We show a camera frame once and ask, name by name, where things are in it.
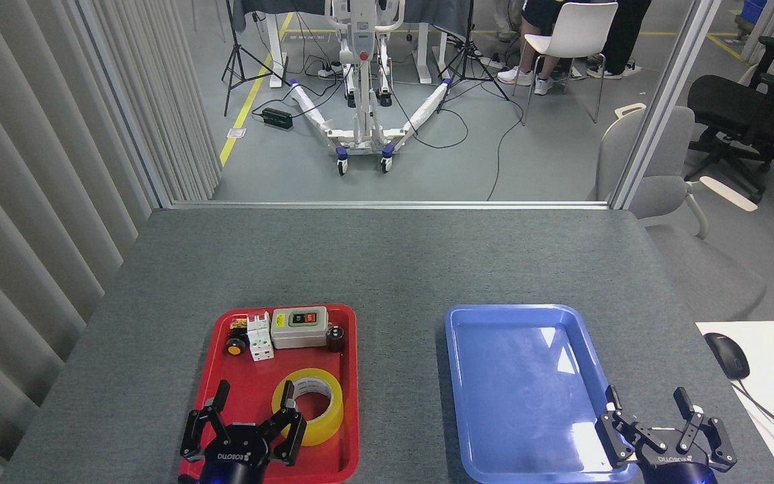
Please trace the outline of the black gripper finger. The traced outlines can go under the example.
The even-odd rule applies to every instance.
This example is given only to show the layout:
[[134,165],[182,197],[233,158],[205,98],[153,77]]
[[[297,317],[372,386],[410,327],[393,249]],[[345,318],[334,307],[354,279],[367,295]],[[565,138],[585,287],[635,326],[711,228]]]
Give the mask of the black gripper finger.
[[[260,426],[257,426],[257,435],[267,445],[267,460],[278,460],[286,466],[293,466],[297,462],[298,453],[303,442],[307,426],[303,413],[298,410],[297,403],[293,399],[295,386],[293,382],[285,382],[280,398],[280,408],[274,411],[273,416],[268,417]],[[271,447],[271,442],[280,433],[286,430],[283,443]]]
[[676,388],[673,398],[679,408],[685,427],[675,448],[680,454],[686,454],[692,447],[698,432],[703,432],[710,451],[706,454],[707,466],[715,471],[729,471],[737,463],[723,422],[718,417],[707,417],[703,410],[691,403],[685,388]]
[[637,445],[647,444],[651,450],[665,452],[669,445],[650,427],[638,421],[635,416],[623,413],[617,390],[610,385],[605,389],[605,411],[600,415],[600,443],[614,469],[619,469],[630,460],[643,457]]
[[227,380],[221,380],[218,384],[217,392],[211,401],[206,403],[202,409],[194,409],[188,413],[181,441],[181,457],[188,462],[197,462],[197,460],[202,460],[205,457],[205,450],[202,447],[202,434],[206,423],[211,424],[215,437],[219,439],[221,444],[230,444],[231,438],[228,435],[223,419],[221,419],[228,392],[230,392],[230,383]]

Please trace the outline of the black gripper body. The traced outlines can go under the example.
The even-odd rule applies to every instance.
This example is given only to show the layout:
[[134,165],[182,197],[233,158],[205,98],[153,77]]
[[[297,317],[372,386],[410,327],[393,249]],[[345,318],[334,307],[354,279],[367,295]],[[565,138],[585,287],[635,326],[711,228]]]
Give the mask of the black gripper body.
[[645,483],[718,483],[702,450],[659,454],[651,447],[643,447],[636,456]]
[[270,450],[254,425],[229,425],[204,450],[200,483],[262,483]]

